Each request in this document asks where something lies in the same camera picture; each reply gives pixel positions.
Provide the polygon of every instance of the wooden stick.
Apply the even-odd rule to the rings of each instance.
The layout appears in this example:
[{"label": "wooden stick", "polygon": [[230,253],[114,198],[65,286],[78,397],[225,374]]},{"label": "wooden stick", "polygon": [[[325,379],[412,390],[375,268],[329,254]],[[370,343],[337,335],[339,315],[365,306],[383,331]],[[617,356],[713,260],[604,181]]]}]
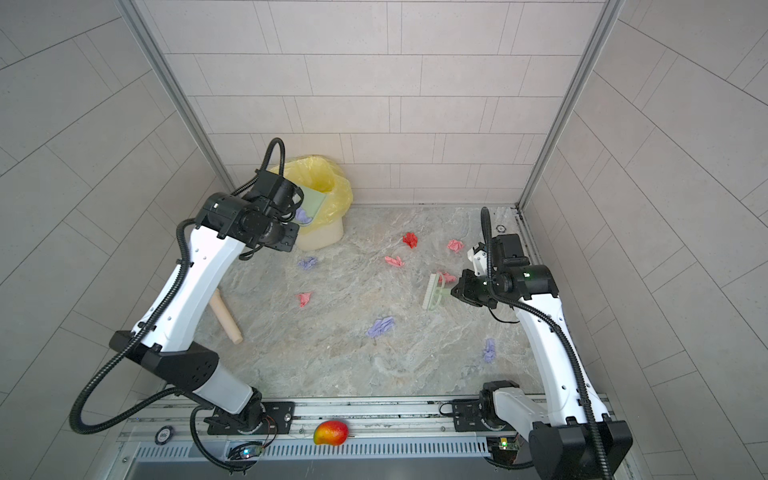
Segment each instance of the wooden stick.
[{"label": "wooden stick", "polygon": [[221,323],[221,326],[224,328],[224,332],[226,332],[227,336],[230,337],[232,343],[237,345],[238,343],[242,342],[243,334],[240,333],[240,329],[237,328],[235,319],[232,318],[232,314],[230,313],[229,309],[226,305],[224,305],[224,301],[221,299],[221,292],[219,289],[214,290],[214,294],[210,298],[208,305],[210,305],[210,308],[216,314],[216,318],[219,319],[219,323]]}]

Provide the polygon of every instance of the black cable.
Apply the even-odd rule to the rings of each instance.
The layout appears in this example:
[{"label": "black cable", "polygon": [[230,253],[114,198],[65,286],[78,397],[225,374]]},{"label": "black cable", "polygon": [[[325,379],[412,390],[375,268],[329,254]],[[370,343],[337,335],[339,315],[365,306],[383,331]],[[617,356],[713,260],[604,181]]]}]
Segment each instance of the black cable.
[{"label": "black cable", "polygon": [[490,306],[488,306],[488,305],[486,305],[486,306],[488,307],[488,313],[490,313],[491,316],[493,317],[493,319],[496,320],[497,322],[499,322],[499,323],[520,323],[520,320],[518,320],[517,322],[510,322],[509,320],[501,320],[496,315],[493,314],[493,310],[491,310]]},{"label": "black cable", "polygon": [[253,184],[256,183],[256,180],[259,178],[259,172],[262,170],[266,170],[266,168],[270,165],[270,158],[272,157],[272,150],[275,149],[275,145],[278,145],[280,147],[280,176],[281,177],[283,176],[283,173],[286,168],[286,146],[280,138],[275,137],[272,139],[269,146],[266,148],[264,159],[261,161],[261,167],[258,170],[256,170],[256,175],[253,175],[253,178],[251,178],[246,183],[236,188],[235,191],[232,192],[230,195],[239,197],[241,193],[243,193],[245,190],[248,190],[253,186]]},{"label": "black cable", "polygon": [[581,408],[584,409],[584,414],[587,416],[587,429],[589,435],[592,438],[592,445],[594,446],[595,458],[598,462],[598,467],[602,473],[604,480],[612,480],[613,474],[611,473],[611,467],[608,464],[607,457],[605,455],[605,447],[603,446],[602,438],[600,437],[600,431],[598,430],[598,423],[594,419],[594,411],[592,410],[592,401],[589,399],[589,392],[587,390],[587,383],[584,381],[584,374],[581,371],[581,365],[578,362],[578,357],[571,342],[563,333],[562,328],[547,314],[543,313],[539,309],[534,308],[526,303],[519,302],[517,300],[508,300],[496,295],[495,286],[493,283],[493,256],[491,253],[491,213],[487,207],[483,207],[480,210],[480,227],[482,228],[483,241],[485,241],[485,256],[486,256],[486,273],[488,274],[488,293],[491,298],[497,302],[506,303],[509,306],[513,306],[520,310],[524,310],[531,315],[535,315],[543,320],[552,332],[558,336],[560,343],[563,344],[566,355],[568,355],[568,361],[571,363],[574,376],[576,377],[576,386],[578,388],[579,398],[581,399]]},{"label": "black cable", "polygon": [[184,236],[184,229],[190,225],[194,225],[194,218],[187,218],[176,226],[176,241],[178,242],[179,250],[181,251],[181,262],[179,273],[176,275],[176,279],[170,286],[168,293],[166,293],[165,297],[157,305],[157,308],[149,316],[147,321],[144,323],[144,326],[141,327],[141,330],[139,330],[136,335],[131,337],[131,339],[128,341],[128,344],[125,346],[125,348],[123,348],[121,352],[113,356],[109,362],[107,362],[103,367],[99,369],[98,372],[96,372],[96,375],[94,375],[93,378],[85,384],[85,387],[82,389],[72,404],[72,408],[69,411],[69,427],[73,432],[80,433],[82,435],[101,432],[117,425],[129,416],[133,415],[135,412],[138,412],[142,408],[146,407],[152,402],[157,401],[158,399],[168,395],[182,393],[181,389],[165,389],[162,392],[152,395],[150,398],[144,400],[143,402],[138,403],[125,412],[122,412],[120,415],[107,420],[106,422],[97,423],[96,425],[87,425],[83,423],[82,413],[88,397],[91,396],[101,380],[103,380],[104,377],[107,376],[107,374],[126,356],[126,354],[135,348],[141,339],[143,339],[153,329],[154,324],[161,317],[161,315],[163,315],[163,312],[166,308],[168,308],[168,305],[170,305],[170,302],[173,301],[174,297],[181,288],[181,284],[184,283],[184,279],[187,278],[187,272],[189,272],[190,269],[190,250],[189,246],[187,245],[187,238]]}]

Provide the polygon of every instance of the tiled wall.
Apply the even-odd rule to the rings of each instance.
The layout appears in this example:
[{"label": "tiled wall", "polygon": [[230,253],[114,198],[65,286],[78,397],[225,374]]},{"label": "tiled wall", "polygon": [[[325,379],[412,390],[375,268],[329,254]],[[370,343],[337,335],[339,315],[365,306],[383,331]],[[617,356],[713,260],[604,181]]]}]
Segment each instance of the tiled wall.
[{"label": "tiled wall", "polygon": [[646,478],[768,474],[766,30],[628,0],[525,209]]},{"label": "tiled wall", "polygon": [[276,135],[358,204],[511,203],[603,7],[137,0],[236,184]]},{"label": "tiled wall", "polygon": [[[111,0],[0,2],[0,478],[83,478],[114,441],[71,404],[221,188]],[[122,362],[84,417],[159,387]]]}]

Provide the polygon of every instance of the marble floor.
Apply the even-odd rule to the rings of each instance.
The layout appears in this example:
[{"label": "marble floor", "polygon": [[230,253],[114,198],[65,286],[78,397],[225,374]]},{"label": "marble floor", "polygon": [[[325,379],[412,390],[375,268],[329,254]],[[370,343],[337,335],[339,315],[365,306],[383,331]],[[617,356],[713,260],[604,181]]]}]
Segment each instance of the marble floor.
[{"label": "marble floor", "polygon": [[[494,225],[516,231],[513,210],[491,212]],[[478,207],[354,207],[344,228],[340,242],[311,253],[263,249],[236,260],[220,290],[244,341],[232,344],[210,308],[195,340],[265,397],[475,394],[499,379],[543,392],[521,326],[497,323],[486,309],[451,296],[422,310],[430,273],[460,276],[471,268],[466,251],[482,240]],[[419,238],[413,250],[402,242],[407,232]],[[464,250],[449,250],[451,239]],[[304,271],[296,263],[309,255],[318,263]],[[390,266],[385,256],[400,256],[405,266]],[[303,292],[313,295],[299,308]],[[514,312],[505,307],[497,315],[513,319]],[[390,331],[366,336],[387,316],[395,318]],[[487,338],[495,340],[492,363],[483,360]]]}]

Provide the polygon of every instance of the trash bin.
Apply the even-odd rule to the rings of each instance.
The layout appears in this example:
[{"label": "trash bin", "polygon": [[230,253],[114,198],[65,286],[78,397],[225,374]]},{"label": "trash bin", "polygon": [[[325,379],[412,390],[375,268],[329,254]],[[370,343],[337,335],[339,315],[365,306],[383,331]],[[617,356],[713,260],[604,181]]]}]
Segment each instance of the trash bin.
[{"label": "trash bin", "polygon": [[[270,168],[277,172],[277,167]],[[333,161],[319,155],[299,157],[286,163],[285,178],[326,195],[312,223],[299,229],[296,246],[301,250],[317,250],[341,240],[344,235],[342,217],[352,204],[352,188],[344,172]]]}]

